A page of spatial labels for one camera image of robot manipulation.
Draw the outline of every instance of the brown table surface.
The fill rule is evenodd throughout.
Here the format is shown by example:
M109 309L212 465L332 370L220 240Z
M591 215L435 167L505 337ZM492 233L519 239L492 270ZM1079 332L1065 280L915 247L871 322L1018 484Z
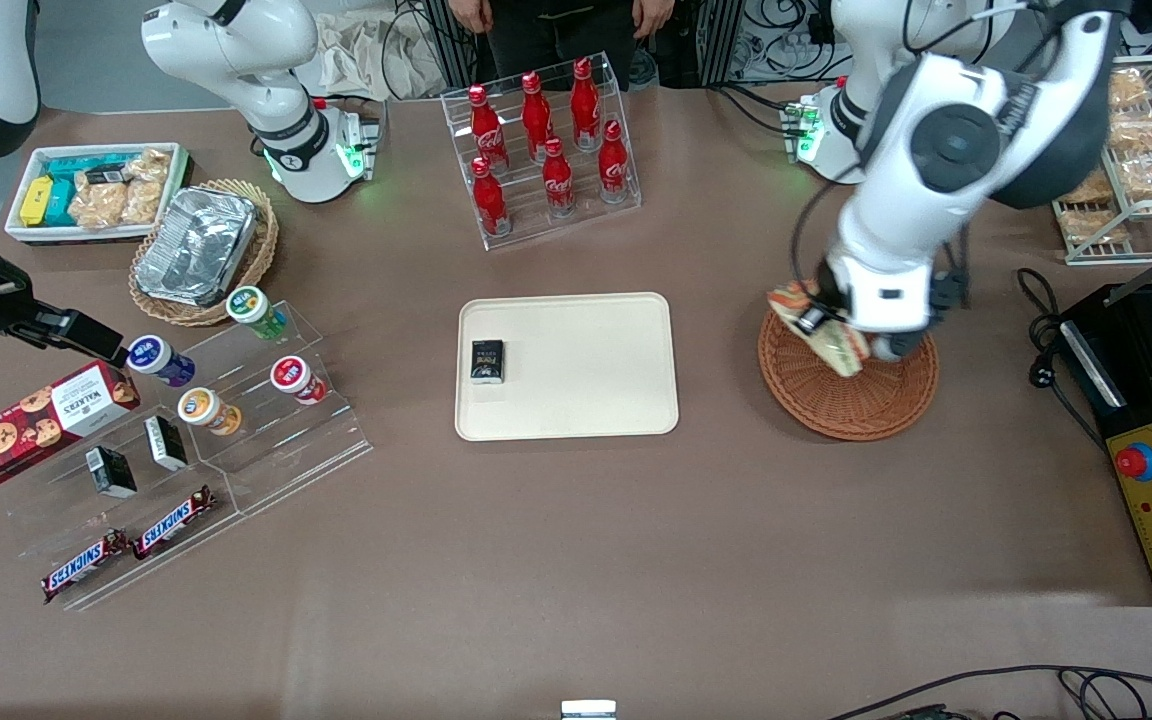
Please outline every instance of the brown table surface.
M438 103L396 106L376 182L308 206L229 111L50 113L32 146L176 141L282 222L270 295L328 336L376 450L82 614L41 606L0 518L0 717L828 717L953 670L1087 662L1152 673L1152 589L1114 479L1029 387L1034 310L1131 270L1069 270L1046 209L973 222L973 309L938 329L914 429L833 442L763 386L763 294L817 187L699 91L628 97L644 206L486 253ZM832 227L812 218L804 263ZM127 293L132 245L0 252L37 295L177 347ZM452 425L457 313L479 297L659 291L681 420L667 435L471 445ZM76 355L0 338L0 407ZM931 698L1055 715L1055 680ZM911 706L907 702L902 706Z

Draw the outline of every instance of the aluminum foil container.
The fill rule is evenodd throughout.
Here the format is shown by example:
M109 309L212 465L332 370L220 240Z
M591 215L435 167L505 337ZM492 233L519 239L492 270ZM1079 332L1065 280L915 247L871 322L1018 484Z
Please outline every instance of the aluminum foil container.
M182 188L162 214L154 243L136 265L136 286L158 300L219 304L253 234L256 205L247 197Z

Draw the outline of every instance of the round snack container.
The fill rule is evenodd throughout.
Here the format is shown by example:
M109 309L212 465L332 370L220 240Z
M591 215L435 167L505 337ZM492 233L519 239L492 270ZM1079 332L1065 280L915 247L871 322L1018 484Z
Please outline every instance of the round snack container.
M205 387L196 387L180 396L177 402L180 419L212 434L233 434L243 424L242 410L228 406L217 394Z
M313 406L328 395L328 386L320 381L310 364L296 355L283 357L270 369L270 384L288 395L296 396L302 406Z
M168 341L156 334L136 338L127 364L137 373L154 376L172 387L180 387L194 379L194 361L173 350Z
M225 302L225 311L236 323L251 328L262 340L275 340L287 327L287 318L279 313L270 304L270 297L253 285L234 288L234 291L229 293L229 300Z

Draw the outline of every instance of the person's hand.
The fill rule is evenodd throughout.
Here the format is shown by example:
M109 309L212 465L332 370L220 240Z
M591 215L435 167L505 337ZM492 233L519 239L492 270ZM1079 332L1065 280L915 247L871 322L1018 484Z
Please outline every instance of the person's hand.
M492 3L490 0L448 0L452 14L473 35L483 35L492 29Z
M673 14L673 0L634 0L634 33L636 38L649 37L658 31Z

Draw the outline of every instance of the clear acrylic display stand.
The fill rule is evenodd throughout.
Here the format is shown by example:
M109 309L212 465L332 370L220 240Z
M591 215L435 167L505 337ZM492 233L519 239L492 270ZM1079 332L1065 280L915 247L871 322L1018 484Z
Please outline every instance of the clear acrylic display stand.
M26 568L20 582L37 586L111 528L123 529L129 538L141 537L206 484L215 506L154 555L138 561L128 551L111 558L54 601L66 611L85 609L371 450L351 404L335 392L317 354L323 338L287 302L275 306L287 318L287 328L278 340L260 340L251 329L233 325L183 350L197 367L188 386L169 388L156 378L134 376L141 407L1 484L0 511L13 520L22 548L20 559ZM271 386L270 369L285 355L305 357L328 385L324 401L302 406ZM177 418L180 395L195 387L210 387L242 410L238 432L219 437ZM143 425L151 415L172 420L180 430L187 468L170 471L152 460ZM127 457L136 495L119 500L96 492L86 461L88 450L96 446ZM41 589L37 592L41 600Z
M617 205L608 205L599 196L602 182L598 176L598 150L581 152L573 137L571 86L573 65L550 65L538 68L540 88L550 100L550 119L554 126L554 135L562 138L567 162L573 167L573 188L576 192L576 211L567 218L550 217L550 204L545 200L545 183L540 177L540 165L536 165L526 156L526 131L522 128L522 76L511 76L486 83L488 103L500 118L503 143L509 152L509 169L498 174L500 187L503 188L503 202L509 211L511 232L506 237L492 237L483 232L483 223L473 204L473 173L470 162L479 154L479 146L470 129L470 99L465 90L444 92L444 114L447 127L452 131L452 145L456 147L456 159L461 165L461 179L470 192L470 210L475 220L479 220L479 234L483 245L488 250L498 247L539 237L541 234L570 228L586 220L622 213L626 210L643 205L643 194L639 188L639 173L634 164L634 146L630 142L630 126L626 122L626 106L621 101L621 90L616 83L616 74L607 55L599 53L590 56L594 67L594 85L602 98L602 122L620 120L628 152L626 175L630 192L626 200Z

